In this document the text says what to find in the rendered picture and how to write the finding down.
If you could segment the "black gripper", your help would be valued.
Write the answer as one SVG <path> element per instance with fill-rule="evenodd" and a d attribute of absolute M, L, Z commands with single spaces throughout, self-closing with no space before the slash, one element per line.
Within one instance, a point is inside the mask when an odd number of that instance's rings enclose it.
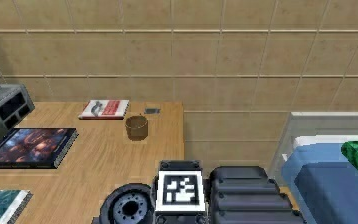
<path fill-rule="evenodd" d="M 91 224 L 152 224 L 154 204 L 151 187 L 128 183 L 116 188 L 103 202 Z"/>

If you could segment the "brown mug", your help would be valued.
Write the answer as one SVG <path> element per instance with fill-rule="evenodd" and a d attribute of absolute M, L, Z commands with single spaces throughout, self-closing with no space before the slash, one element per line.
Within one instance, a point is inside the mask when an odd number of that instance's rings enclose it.
<path fill-rule="evenodd" d="M 125 127 L 131 141 L 142 141 L 148 136 L 148 119 L 142 115 L 129 117 L 125 122 Z"/>

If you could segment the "wooden desk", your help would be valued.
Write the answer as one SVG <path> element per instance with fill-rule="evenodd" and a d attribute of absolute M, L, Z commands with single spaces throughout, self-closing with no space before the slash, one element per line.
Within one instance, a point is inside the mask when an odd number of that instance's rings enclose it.
<path fill-rule="evenodd" d="M 78 137 L 56 169 L 0 170 L 0 189 L 33 194 L 16 224 L 91 224 L 108 194 L 125 183 L 150 183 L 162 160 L 184 157 L 183 105 L 132 102 L 128 115 L 149 114 L 148 137 L 127 138 L 123 120 L 80 120 L 82 102 L 37 102 L 23 127 L 74 127 Z"/>

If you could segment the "red and white book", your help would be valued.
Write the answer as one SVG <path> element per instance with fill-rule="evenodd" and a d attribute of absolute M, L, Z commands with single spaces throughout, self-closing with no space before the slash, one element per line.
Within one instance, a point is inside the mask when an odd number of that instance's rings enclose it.
<path fill-rule="evenodd" d="M 78 116 L 81 120 L 122 120 L 128 100 L 90 100 Z"/>

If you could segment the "dark book with orange cover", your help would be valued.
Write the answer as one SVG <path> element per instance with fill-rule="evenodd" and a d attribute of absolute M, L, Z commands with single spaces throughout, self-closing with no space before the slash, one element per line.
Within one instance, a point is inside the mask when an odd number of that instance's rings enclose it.
<path fill-rule="evenodd" d="M 0 140 L 0 169 L 57 169 L 76 128 L 14 128 Z"/>

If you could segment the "teal book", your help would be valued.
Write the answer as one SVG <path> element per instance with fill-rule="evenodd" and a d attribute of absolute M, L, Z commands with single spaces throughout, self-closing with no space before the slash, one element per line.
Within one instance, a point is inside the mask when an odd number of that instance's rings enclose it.
<path fill-rule="evenodd" d="M 0 224 L 15 224 L 31 198 L 29 190 L 0 190 Z"/>

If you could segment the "grey box with openings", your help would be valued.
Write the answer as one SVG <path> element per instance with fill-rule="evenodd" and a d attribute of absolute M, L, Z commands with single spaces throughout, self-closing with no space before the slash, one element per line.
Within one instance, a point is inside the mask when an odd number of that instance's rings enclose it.
<path fill-rule="evenodd" d="M 34 109 L 23 84 L 0 84 L 0 140 Z"/>

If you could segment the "bed with blue cover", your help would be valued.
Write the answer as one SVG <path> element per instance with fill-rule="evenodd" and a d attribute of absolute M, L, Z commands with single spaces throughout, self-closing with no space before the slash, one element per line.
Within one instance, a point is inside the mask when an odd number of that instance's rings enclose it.
<path fill-rule="evenodd" d="M 295 198 L 307 224 L 358 224 L 358 112 L 292 112 L 268 175 Z"/>

